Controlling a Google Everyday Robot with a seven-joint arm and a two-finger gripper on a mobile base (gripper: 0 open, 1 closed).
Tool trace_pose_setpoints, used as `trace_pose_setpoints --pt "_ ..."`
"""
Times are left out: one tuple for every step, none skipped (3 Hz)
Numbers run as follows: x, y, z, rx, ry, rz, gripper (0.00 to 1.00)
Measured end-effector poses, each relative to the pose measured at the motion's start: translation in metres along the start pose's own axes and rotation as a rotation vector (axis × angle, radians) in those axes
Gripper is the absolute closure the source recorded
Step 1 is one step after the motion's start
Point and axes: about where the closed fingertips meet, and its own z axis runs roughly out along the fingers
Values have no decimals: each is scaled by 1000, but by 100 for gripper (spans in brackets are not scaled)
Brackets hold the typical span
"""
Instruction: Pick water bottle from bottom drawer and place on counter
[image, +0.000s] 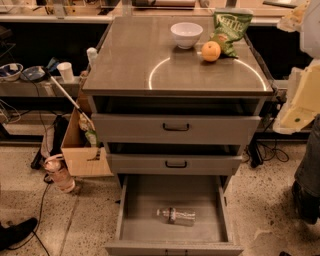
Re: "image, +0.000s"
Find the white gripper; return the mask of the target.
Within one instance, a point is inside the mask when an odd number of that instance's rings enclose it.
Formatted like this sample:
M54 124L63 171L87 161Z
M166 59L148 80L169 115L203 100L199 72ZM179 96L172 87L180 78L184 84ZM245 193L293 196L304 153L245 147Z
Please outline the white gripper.
M300 32L300 50L314 59L320 58L320 0L301 0L279 20L277 28L288 33ZM319 63L311 63L304 70L292 69L286 98L273 130L289 135L301 131L320 113Z

